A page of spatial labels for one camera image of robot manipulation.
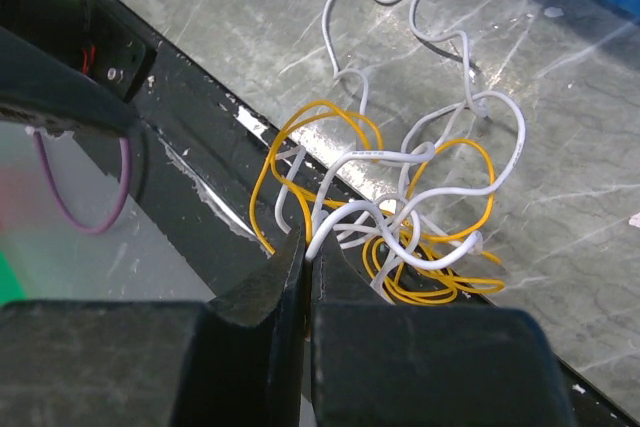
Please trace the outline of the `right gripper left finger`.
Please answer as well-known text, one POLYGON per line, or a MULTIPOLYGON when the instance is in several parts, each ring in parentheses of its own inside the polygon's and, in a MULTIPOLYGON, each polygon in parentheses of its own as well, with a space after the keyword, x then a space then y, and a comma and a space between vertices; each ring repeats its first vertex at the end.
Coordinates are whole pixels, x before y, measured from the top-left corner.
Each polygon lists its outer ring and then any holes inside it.
POLYGON ((304 234, 223 295, 15 301, 1 310, 5 426, 295 426, 304 234))

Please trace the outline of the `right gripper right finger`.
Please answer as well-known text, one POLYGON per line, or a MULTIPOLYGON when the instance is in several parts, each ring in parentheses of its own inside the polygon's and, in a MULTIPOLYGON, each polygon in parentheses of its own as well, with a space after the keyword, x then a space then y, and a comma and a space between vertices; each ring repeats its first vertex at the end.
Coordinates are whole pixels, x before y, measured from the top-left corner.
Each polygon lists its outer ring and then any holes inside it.
POLYGON ((313 259, 321 426, 571 426, 558 363, 524 311, 393 305, 326 242, 313 259))

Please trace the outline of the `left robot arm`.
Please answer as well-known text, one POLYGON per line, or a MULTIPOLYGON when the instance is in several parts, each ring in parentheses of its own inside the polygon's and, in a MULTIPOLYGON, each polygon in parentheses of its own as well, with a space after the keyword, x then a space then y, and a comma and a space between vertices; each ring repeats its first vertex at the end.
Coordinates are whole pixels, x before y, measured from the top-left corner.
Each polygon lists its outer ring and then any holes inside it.
POLYGON ((1 0, 1 118, 125 137, 155 57, 117 0, 1 0))

